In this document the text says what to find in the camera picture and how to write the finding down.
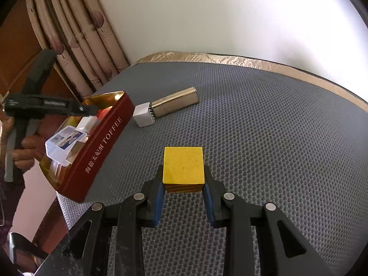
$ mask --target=textured mat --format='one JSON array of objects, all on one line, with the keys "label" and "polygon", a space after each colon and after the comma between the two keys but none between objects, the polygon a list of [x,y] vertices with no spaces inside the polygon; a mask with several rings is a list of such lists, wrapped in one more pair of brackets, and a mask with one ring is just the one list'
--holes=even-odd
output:
[{"label": "textured mat", "polygon": [[[195,86],[200,103],[139,128],[126,126],[87,196],[59,196],[68,227],[92,202],[124,200],[152,179],[165,146],[203,146],[213,177],[246,201],[272,201],[336,275],[368,241],[368,114],[315,85],[207,63],[141,63],[99,93],[134,104]],[[207,222],[200,193],[166,194],[160,225],[143,230],[146,275],[221,275],[225,229]],[[254,239],[256,274],[259,257]]]}]

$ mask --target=finger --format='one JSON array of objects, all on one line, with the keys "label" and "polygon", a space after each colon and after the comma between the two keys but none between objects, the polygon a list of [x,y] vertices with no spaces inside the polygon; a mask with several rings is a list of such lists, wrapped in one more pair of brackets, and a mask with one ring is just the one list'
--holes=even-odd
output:
[{"label": "finger", "polygon": [[36,157],[36,149],[17,149],[11,154],[14,161],[29,160]]},{"label": "finger", "polygon": [[27,171],[31,169],[35,164],[35,159],[23,160],[23,161],[15,161],[14,165],[23,171]]},{"label": "finger", "polygon": [[14,126],[14,117],[5,118],[3,122],[3,136],[7,136]]},{"label": "finger", "polygon": [[4,121],[6,119],[8,119],[8,117],[6,116],[5,112],[0,109],[0,120]]},{"label": "finger", "polygon": [[35,148],[39,140],[40,140],[39,135],[33,135],[33,136],[26,137],[22,140],[22,147],[25,149]]}]

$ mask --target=curtain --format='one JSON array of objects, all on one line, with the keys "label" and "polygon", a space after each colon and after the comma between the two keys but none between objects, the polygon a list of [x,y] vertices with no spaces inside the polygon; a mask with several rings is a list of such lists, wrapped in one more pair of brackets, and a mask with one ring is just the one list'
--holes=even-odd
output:
[{"label": "curtain", "polygon": [[58,52],[56,71],[82,100],[128,67],[98,0],[26,0],[43,49]]}]

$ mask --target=clamp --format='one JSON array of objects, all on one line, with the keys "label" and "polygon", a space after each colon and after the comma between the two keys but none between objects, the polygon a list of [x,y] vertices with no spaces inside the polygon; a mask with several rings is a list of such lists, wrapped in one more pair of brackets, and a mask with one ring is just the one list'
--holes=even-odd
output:
[{"label": "clamp", "polygon": [[97,114],[96,106],[81,105],[73,99],[53,98],[40,95],[51,73],[57,53],[44,49],[36,57],[25,81],[22,93],[9,94],[4,103],[8,116],[14,117],[14,128],[9,134],[5,160],[6,182],[24,187],[23,172],[14,165],[12,151],[22,149],[22,140],[33,135],[46,114],[90,116]]},{"label": "clamp", "polygon": [[[226,227],[223,275],[254,275],[256,227],[261,275],[332,276],[327,264],[286,215],[273,203],[258,206],[228,192],[204,166],[202,190],[207,218],[214,228]],[[115,275],[144,276],[142,227],[159,224],[165,189],[163,165],[140,192],[120,204],[94,203],[46,258],[35,276],[106,275],[113,226],[117,226]]]}]

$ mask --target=sponge block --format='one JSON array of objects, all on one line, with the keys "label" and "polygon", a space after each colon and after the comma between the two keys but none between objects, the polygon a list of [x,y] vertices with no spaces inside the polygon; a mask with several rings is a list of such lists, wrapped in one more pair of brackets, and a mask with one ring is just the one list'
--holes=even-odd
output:
[{"label": "sponge block", "polygon": [[205,183],[201,147],[165,147],[163,179],[171,193],[198,192]]}]

